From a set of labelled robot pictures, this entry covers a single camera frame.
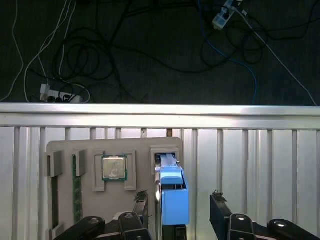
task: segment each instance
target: robotic arm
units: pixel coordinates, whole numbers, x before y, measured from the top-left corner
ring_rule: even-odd
[[[55,240],[152,240],[147,206],[148,196],[137,200],[132,212],[119,213],[107,224],[98,216],[85,217]],[[218,240],[320,240],[287,220],[273,219],[264,227],[247,215],[232,213],[217,191],[210,196],[210,222]]]
[[[264,227],[247,215],[232,213],[217,191],[210,196],[210,222],[218,240],[320,240],[287,220],[273,219]]]

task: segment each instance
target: blue cable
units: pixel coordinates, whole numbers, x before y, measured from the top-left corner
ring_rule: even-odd
[[[201,2],[200,0],[198,0],[198,6],[199,6],[199,13],[200,13],[200,24],[201,24],[201,31],[202,31],[202,34],[203,34],[203,37],[205,39],[205,41],[210,45],[211,48],[213,48],[217,53],[219,53],[221,56],[223,56],[224,58],[228,59],[227,55],[225,55],[222,51],[220,51],[219,49],[217,49],[210,41],[209,39],[207,38],[206,36],[206,33],[205,33],[205,29],[204,29],[204,23],[203,23],[203,20],[202,20],[202,8],[201,8]],[[253,79],[254,79],[254,95],[253,95],[253,99],[252,99],[252,104],[255,104],[255,100],[256,100],[256,96],[257,96],[257,86],[258,86],[258,83],[257,83],[257,78],[256,78],[256,75],[254,74],[254,72],[252,71],[252,69],[244,64],[243,62],[241,61],[237,61],[237,60],[234,60],[234,59],[231,59],[229,58],[228,59],[230,62],[233,62],[235,64],[239,64],[243,67],[245,67],[246,69],[248,69],[250,71],[250,73],[252,74],[253,76]]]

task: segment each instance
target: cpu processor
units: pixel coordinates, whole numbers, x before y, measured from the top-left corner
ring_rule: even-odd
[[[102,157],[102,179],[104,181],[127,180],[127,157],[125,155]]]

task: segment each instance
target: blue plastic part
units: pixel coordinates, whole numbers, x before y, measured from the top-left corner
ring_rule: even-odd
[[[162,190],[162,225],[187,225],[189,214],[189,185],[182,170],[183,189]]]
[[[172,153],[160,154],[160,182],[162,185],[182,185],[182,168]]]

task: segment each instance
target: power strip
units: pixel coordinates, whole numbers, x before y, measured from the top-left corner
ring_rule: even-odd
[[[241,4],[243,0],[238,0],[238,6]],[[232,6],[232,3],[234,0],[227,0],[223,6],[229,9],[229,17],[227,19],[224,18],[224,14],[228,12],[228,10],[224,7],[221,8],[221,12],[215,16],[215,18],[212,20],[212,25],[214,26],[214,29],[217,29],[221,31],[224,29],[224,27],[227,25],[228,21],[231,19],[233,14],[235,13],[234,7]]]
[[[52,97],[52,99],[54,98],[54,100],[56,100],[57,98],[59,98],[59,91],[51,90],[50,85],[42,84],[41,89],[40,89],[40,100],[48,103],[49,97]],[[71,93],[60,92],[60,98],[62,99],[62,101],[64,99],[68,100],[71,98]],[[81,103],[81,101],[82,101],[82,97],[76,95],[70,103],[71,104],[79,104],[79,103]]]

